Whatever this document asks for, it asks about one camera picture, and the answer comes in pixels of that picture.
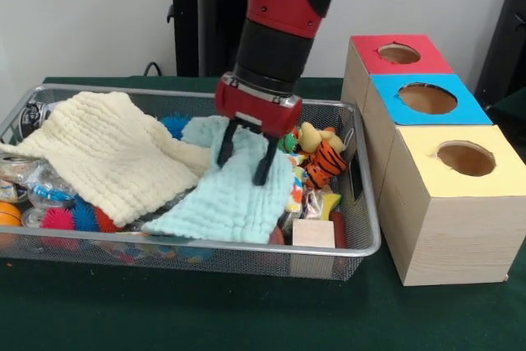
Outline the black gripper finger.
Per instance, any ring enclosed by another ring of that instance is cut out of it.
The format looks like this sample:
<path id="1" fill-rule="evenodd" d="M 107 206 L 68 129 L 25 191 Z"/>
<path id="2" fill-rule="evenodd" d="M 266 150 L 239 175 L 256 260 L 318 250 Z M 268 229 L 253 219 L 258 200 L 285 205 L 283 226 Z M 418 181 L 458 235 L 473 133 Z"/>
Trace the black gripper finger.
<path id="1" fill-rule="evenodd" d="M 224 137 L 216 160 L 220 168 L 223 168 L 233 154 L 233 136 L 237 128 L 238 122 L 235 119 L 230 119 L 224 131 Z"/>
<path id="2" fill-rule="evenodd" d="M 267 150 L 266 150 L 264 157 L 260 160 L 258 164 L 254 178 L 252 179 L 252 182 L 255 186 L 265 185 L 266 180 L 268 178 L 269 171 L 270 171 L 270 167 L 274 160 L 275 153 L 278 149 L 278 144 L 279 144 L 278 137 L 275 137 L 275 136 L 272 136 L 266 133 L 264 134 L 264 137 L 268 141 L 268 146 L 267 146 Z"/>

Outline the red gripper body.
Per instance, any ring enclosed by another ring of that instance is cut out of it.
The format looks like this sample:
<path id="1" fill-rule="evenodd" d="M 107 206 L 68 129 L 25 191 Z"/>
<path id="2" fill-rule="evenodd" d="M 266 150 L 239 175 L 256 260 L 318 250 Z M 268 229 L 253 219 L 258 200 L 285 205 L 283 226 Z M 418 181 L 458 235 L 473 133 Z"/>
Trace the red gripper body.
<path id="1" fill-rule="evenodd" d="M 240 119 L 271 136 L 284 136 L 296 125 L 302 113 L 302 99 L 257 90 L 240 81 L 232 72 L 224 73 L 215 92 L 218 114 Z"/>

